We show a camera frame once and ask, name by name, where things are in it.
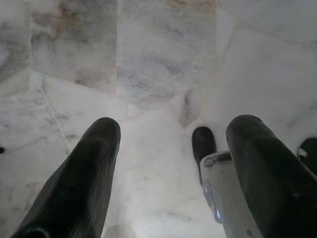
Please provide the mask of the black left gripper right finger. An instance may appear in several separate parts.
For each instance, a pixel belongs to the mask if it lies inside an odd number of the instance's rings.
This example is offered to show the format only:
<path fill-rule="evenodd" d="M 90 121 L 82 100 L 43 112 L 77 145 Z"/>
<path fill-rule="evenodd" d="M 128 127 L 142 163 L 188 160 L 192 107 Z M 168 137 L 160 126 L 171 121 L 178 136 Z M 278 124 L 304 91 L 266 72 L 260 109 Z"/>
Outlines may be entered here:
<path fill-rule="evenodd" d="M 265 238 L 317 236 L 317 178 L 253 115 L 234 118 L 226 139 L 248 208 Z"/>

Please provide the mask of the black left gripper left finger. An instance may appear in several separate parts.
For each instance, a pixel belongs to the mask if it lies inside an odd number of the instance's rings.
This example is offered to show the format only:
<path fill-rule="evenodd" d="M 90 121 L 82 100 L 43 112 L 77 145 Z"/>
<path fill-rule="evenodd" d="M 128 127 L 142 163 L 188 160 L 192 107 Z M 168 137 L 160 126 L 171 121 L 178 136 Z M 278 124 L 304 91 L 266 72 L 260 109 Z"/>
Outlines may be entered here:
<path fill-rule="evenodd" d="M 96 120 L 49 177 L 14 238 L 99 238 L 109 206 L 121 131 Z"/>

